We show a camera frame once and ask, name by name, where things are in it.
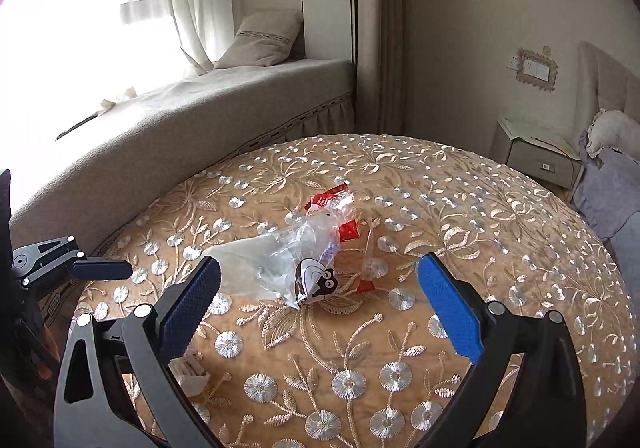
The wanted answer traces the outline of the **white pillow on bed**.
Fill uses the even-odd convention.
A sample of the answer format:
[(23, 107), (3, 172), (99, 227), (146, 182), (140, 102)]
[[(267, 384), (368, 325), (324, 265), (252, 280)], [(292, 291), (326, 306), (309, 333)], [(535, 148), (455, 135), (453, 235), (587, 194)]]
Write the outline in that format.
[(612, 148), (638, 160), (640, 126), (633, 118), (618, 110), (601, 110), (587, 128), (586, 151), (595, 158), (602, 150)]

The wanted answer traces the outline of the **white bedside nightstand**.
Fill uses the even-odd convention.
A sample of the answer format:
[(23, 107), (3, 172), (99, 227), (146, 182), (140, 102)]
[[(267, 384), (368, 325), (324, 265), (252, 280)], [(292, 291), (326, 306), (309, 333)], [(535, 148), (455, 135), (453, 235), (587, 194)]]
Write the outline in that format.
[(521, 119), (498, 119), (489, 156), (565, 190), (572, 190), (582, 174), (582, 160), (562, 136)]

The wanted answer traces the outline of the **white paper scrap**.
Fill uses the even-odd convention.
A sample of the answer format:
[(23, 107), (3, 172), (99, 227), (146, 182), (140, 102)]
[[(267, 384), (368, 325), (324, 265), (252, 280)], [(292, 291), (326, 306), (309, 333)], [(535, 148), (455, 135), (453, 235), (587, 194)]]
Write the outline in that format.
[(186, 397), (196, 397), (204, 392), (210, 374), (201, 365), (198, 356), (185, 354), (173, 359), (168, 367)]

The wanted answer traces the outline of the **beige tufted headboard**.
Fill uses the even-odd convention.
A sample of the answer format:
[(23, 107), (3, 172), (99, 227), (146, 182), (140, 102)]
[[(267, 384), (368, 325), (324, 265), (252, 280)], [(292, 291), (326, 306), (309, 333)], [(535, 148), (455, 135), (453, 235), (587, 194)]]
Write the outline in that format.
[(639, 121), (639, 78), (591, 43), (577, 46), (577, 92), (573, 137), (601, 110), (618, 110)]

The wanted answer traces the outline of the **bed with lavender blanket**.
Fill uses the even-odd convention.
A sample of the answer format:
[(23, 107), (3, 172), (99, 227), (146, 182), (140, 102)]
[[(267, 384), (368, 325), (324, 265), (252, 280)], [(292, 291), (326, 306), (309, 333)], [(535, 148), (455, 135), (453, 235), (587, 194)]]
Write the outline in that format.
[(574, 205), (590, 228), (608, 242), (627, 291), (639, 296), (639, 162), (616, 149), (602, 149), (594, 158), (587, 150), (588, 133), (579, 136), (585, 167)]

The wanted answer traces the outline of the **beige window seat cushion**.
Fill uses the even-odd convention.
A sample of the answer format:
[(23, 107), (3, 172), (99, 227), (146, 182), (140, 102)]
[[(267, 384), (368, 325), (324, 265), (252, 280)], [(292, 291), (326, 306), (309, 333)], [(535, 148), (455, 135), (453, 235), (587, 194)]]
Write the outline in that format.
[(354, 129), (355, 67), (303, 59), (215, 70), (123, 101), (11, 170), (14, 246), (63, 236), (95, 251), (179, 182), (220, 161)]

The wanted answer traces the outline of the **framed wall switch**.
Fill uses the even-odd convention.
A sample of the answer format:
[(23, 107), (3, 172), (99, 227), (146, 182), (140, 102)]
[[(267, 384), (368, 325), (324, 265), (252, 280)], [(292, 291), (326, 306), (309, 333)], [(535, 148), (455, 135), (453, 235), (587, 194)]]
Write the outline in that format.
[(548, 93), (555, 90), (559, 67), (552, 58), (545, 54), (519, 48), (511, 56), (506, 67), (515, 73), (518, 82)]

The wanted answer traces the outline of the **beige throw pillow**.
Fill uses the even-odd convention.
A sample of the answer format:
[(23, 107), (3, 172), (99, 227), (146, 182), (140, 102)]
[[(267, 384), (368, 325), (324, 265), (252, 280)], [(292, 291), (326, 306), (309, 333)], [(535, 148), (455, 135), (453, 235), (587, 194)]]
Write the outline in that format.
[(303, 14), (296, 9), (263, 10), (247, 16), (217, 69), (271, 67), (288, 59), (303, 26)]

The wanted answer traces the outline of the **clear plastic bag wrapper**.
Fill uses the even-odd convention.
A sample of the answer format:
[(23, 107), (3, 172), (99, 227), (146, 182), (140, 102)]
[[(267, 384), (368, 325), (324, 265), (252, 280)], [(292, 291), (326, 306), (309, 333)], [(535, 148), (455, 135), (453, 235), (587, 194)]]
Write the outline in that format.
[(337, 254), (360, 237), (354, 202), (342, 182), (315, 194), (291, 225), (207, 249), (219, 264), (222, 293), (295, 309), (335, 294)]

